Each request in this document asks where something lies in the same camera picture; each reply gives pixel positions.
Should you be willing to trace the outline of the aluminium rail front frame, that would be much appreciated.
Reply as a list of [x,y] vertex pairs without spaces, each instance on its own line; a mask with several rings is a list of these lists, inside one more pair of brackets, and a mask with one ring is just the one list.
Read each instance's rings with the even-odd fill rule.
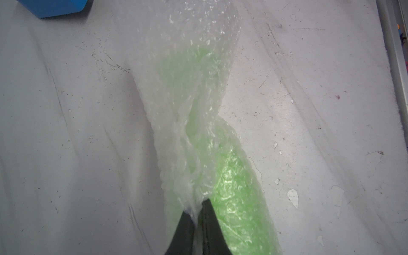
[[408,2],[376,1],[394,90],[408,141]]

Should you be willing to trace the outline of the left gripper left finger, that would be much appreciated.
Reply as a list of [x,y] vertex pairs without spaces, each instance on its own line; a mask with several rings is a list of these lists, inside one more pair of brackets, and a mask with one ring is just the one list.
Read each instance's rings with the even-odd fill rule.
[[195,224],[191,216],[183,211],[174,236],[164,255],[192,255]]

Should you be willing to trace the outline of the green plastic wine glass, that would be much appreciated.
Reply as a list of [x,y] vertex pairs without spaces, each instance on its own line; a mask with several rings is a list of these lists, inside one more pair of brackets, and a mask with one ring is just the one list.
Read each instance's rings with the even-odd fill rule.
[[234,255],[278,255],[260,183],[234,129],[218,111],[231,60],[193,45],[157,62],[162,98],[152,121],[165,196],[166,237],[183,211],[196,221],[210,199]]

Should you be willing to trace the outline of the blue tape dispenser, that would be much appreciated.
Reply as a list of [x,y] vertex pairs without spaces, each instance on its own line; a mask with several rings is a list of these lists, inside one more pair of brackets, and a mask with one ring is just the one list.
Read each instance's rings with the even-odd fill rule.
[[50,18],[81,12],[88,0],[18,0],[37,18]]

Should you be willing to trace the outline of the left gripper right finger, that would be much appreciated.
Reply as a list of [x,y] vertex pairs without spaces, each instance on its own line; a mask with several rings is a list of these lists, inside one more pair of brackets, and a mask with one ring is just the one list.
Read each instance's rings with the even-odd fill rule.
[[210,199],[202,202],[199,224],[203,234],[203,255],[232,255]]

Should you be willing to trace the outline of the clear bubble wrap sheet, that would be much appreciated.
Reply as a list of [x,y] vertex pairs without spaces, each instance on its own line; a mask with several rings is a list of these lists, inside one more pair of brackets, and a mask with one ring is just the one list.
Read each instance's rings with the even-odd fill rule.
[[220,116],[240,32],[232,1],[113,1],[153,130],[174,253],[279,255],[263,190]]

